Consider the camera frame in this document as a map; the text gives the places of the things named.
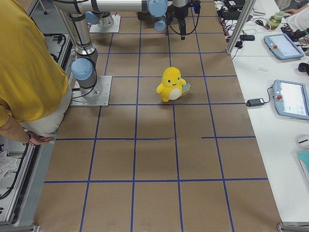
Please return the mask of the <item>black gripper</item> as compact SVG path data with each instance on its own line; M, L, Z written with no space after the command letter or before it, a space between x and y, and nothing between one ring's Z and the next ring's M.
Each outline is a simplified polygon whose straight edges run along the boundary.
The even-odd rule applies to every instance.
M193 8L196 14L200 14L201 1L199 0L174 0L173 10L174 16L178 20L181 40L185 40L186 36L186 22L185 18L188 16L188 9Z

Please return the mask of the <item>second person's hand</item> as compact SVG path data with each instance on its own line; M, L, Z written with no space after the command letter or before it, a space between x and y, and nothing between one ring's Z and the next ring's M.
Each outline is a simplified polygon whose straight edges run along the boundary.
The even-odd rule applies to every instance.
M285 10L284 12L286 14L289 14L289 15L294 15L294 14L298 13L299 10L298 9L288 9L288 10Z

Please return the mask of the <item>person's hand on rail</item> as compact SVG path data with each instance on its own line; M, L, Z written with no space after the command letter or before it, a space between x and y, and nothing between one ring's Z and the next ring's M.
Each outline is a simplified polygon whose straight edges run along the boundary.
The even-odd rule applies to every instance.
M52 137L44 137L44 136L38 136L34 133L29 133L30 135L30 140L29 143L32 145L43 145L43 144L47 144L50 141L52 141Z

